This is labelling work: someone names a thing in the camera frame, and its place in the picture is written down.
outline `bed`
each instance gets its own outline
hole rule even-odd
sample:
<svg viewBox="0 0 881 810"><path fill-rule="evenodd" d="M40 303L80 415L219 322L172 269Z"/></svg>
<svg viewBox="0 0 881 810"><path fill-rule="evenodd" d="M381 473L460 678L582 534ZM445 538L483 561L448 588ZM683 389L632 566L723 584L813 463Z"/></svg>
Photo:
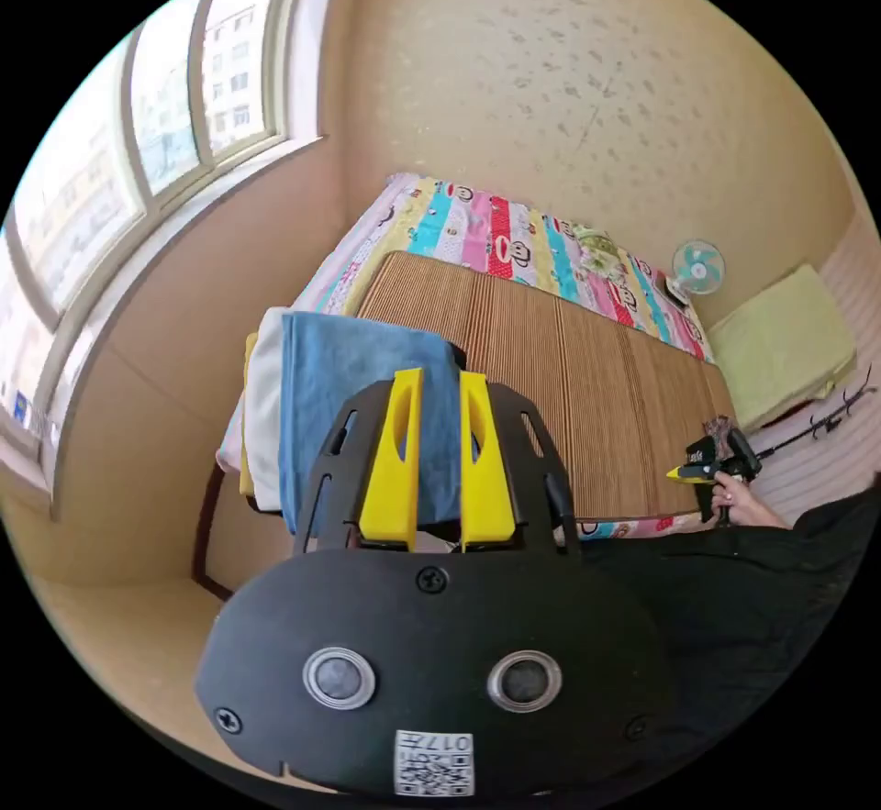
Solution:
<svg viewBox="0 0 881 810"><path fill-rule="evenodd" d="M357 315L383 259L398 250L536 287L714 362L694 308L667 299L663 273L608 233L412 172L388 179L292 309ZM217 450L224 472L241 470L242 403L240 397Z"/></svg>

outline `folded cloth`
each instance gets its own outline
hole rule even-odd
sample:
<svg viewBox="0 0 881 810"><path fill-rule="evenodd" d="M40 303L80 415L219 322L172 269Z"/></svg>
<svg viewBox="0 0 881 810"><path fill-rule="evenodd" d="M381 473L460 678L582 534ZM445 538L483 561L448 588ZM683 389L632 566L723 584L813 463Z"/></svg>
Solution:
<svg viewBox="0 0 881 810"><path fill-rule="evenodd" d="M254 346L257 344L257 334L251 333L245 339L245 373L244 373L244 382L245 388L248 387L248 364L251 361L251 353L254 351ZM254 494L254 481L251 479L251 470L248 467L248 451L245 447L245 415L244 410L242 410L241 416L241 473L239 475L239 494L240 495L253 495Z"/></svg>
<svg viewBox="0 0 881 810"><path fill-rule="evenodd" d="M244 447L262 511L282 509L278 494L278 441L282 402L282 317L288 308L270 308L263 315L248 361L248 384L242 397Z"/></svg>
<svg viewBox="0 0 881 810"><path fill-rule="evenodd" d="M457 519L459 369L450 343L421 330L306 312L283 314L282 327L278 472L282 514L291 532L313 462L343 403L367 385L414 367L424 370L418 522ZM312 534L318 530L313 525Z"/></svg>

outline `window frame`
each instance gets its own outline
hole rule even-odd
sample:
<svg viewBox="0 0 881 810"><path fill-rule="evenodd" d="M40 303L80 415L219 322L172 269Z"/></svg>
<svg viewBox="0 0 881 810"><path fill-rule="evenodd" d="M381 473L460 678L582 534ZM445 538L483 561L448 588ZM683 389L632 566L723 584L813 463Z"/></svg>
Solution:
<svg viewBox="0 0 881 810"><path fill-rule="evenodd" d="M202 88L205 30L212 1L199 0L196 6L187 53L187 102L198 162L156 194L151 191L140 156L131 106L135 53L147 19L122 40L126 45L114 80L117 115L109 122L111 150L119 155L120 176L135 196L139 209L128 227L106 245L101 259L85 275L67 306L56 307L28 260L17 228L14 199L6 210L4 230L13 273L38 320L54 335L31 398L32 409L42 416L50 412L65 363L88 317L135 251L171 214L218 177L291 137L290 111L285 100L290 69L289 28L296 0L269 0L262 32L260 73L263 128L217 152L212 151ZM30 459L39 460L43 439L35 431L19 425L3 408L0 408L0 436Z"/></svg>

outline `person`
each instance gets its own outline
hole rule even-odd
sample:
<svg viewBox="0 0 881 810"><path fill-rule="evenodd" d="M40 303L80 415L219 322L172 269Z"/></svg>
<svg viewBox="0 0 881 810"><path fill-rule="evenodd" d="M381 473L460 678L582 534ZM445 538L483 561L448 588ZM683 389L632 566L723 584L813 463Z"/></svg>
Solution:
<svg viewBox="0 0 881 810"><path fill-rule="evenodd" d="M750 491L746 483L729 476L723 471L716 474L717 483L713 486L713 516L719 516L722 507L729 508L729 520L734 526L762 526L768 528L792 527L757 495Z"/></svg>

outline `window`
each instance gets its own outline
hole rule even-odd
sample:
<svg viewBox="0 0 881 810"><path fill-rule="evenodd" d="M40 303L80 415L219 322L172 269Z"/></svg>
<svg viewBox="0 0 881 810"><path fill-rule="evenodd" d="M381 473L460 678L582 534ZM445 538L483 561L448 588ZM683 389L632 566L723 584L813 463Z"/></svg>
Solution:
<svg viewBox="0 0 881 810"><path fill-rule="evenodd" d="M249 98L251 101L251 111L247 123L248 126L244 127L242 125L237 128L236 139L239 140L249 138L251 135L260 134L260 132L266 128L266 122L263 117L264 101L262 98L260 74L263 68L262 31L265 30L269 3L270 0L212 0L211 10L208 14L208 24L219 24L228 18L235 19L233 21L233 26L235 26L236 20L242 18L249 19L249 24L253 22L251 30L254 31L254 33L251 34L251 39L249 39L247 43L237 43L232 51L232 55L235 57L235 49L241 45L247 47L245 54L247 56L248 70L247 72L240 74L242 77L241 85L238 85L238 81L235 77L233 78L229 86L230 90L237 91L248 86L248 83L251 83L251 94ZM208 122L208 137L213 151L225 149L229 145L228 136L224 135L221 137L217 130L212 128L210 121Z"/></svg>
<svg viewBox="0 0 881 810"><path fill-rule="evenodd" d="M0 403L24 437L5 416L0 433L31 456L22 439L59 379L70 383L64 364L86 334L62 316L87 317L120 264L234 153L284 134L263 87L280 88L292 1L171 0L97 64L35 148L0 232ZM194 25L207 26L201 45ZM227 46L214 44L245 28L229 52L247 103L226 109Z"/></svg>
<svg viewBox="0 0 881 810"><path fill-rule="evenodd" d="M70 303L84 277L109 243L128 228L141 210L124 176L122 150L111 118L117 115L115 80L125 53L117 46L86 77L64 105L30 160L16 189L13 207L18 235L38 282L58 311ZM93 233L79 192L88 193L86 171L100 170L113 186L113 213ZM71 257L79 239L84 250Z"/></svg>
<svg viewBox="0 0 881 810"><path fill-rule="evenodd" d="M146 21L135 51L131 74L131 111L141 161L154 195L195 168L192 121L154 121L142 111L153 98L186 92L186 57L190 27L199 0L172 0Z"/></svg>
<svg viewBox="0 0 881 810"><path fill-rule="evenodd" d="M0 401L17 423L34 429L32 401L52 335L22 293L0 231Z"/></svg>

